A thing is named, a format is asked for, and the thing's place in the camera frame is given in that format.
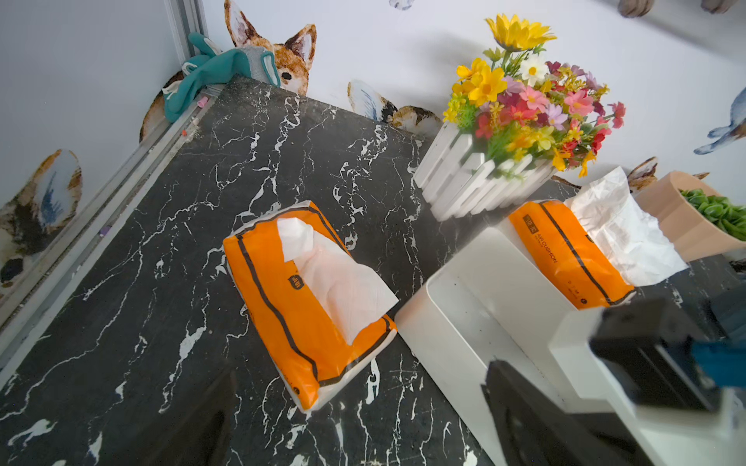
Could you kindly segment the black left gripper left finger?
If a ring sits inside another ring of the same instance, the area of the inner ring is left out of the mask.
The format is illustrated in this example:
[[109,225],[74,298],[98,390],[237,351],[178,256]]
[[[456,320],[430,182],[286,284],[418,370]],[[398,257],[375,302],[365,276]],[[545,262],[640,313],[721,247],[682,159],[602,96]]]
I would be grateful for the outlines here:
[[172,419],[145,429],[130,447],[132,465],[221,465],[232,437],[236,378],[225,368]]

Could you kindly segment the orange tissue paper pack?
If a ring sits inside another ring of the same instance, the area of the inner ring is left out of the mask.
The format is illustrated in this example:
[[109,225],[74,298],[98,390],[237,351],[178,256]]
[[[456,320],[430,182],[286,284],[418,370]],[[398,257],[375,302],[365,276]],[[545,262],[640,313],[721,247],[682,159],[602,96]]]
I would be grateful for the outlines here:
[[332,400],[396,337],[396,295],[355,262],[322,211],[303,201],[223,241],[228,269],[293,401]]

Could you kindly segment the white tissue box base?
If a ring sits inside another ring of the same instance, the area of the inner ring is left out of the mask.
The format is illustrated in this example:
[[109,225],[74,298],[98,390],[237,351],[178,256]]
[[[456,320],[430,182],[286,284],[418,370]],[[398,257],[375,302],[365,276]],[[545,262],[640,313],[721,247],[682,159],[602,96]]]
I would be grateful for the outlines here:
[[503,221],[441,267],[396,324],[494,464],[506,458],[482,386],[495,360],[569,413],[617,415],[656,465],[743,464],[745,412],[734,391],[714,414],[635,407],[589,347],[600,319],[600,309],[569,303]]

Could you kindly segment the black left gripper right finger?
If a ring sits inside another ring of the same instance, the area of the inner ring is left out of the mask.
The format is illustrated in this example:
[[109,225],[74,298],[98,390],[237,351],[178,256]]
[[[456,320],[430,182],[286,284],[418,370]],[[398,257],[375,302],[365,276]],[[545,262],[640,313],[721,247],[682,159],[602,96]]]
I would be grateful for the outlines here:
[[613,413],[569,414],[510,363],[495,360],[482,386],[509,465],[650,465]]

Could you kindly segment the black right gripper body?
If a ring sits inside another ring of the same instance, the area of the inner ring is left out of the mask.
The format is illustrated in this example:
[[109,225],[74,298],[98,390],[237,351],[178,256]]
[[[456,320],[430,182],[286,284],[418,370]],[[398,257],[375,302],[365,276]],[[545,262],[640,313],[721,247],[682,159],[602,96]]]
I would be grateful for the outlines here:
[[726,337],[711,340],[668,297],[610,308],[590,348],[637,406],[716,412],[725,391],[745,399],[745,287],[709,301]]

